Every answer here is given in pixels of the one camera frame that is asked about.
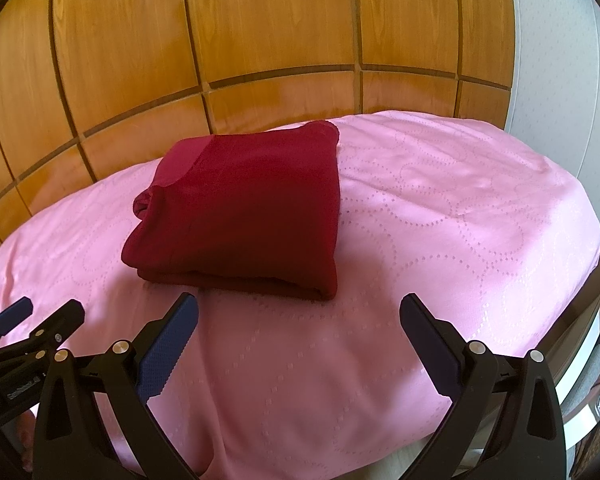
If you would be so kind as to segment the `left hand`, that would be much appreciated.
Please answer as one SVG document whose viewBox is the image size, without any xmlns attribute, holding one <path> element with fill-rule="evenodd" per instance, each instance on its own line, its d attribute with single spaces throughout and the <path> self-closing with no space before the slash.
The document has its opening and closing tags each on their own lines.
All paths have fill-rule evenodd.
<svg viewBox="0 0 600 480">
<path fill-rule="evenodd" d="M 36 418 L 32 411 L 26 411 L 14 421 L 14 434 L 21 445 L 22 468 L 32 472 L 34 466 L 34 434 Z"/>
</svg>

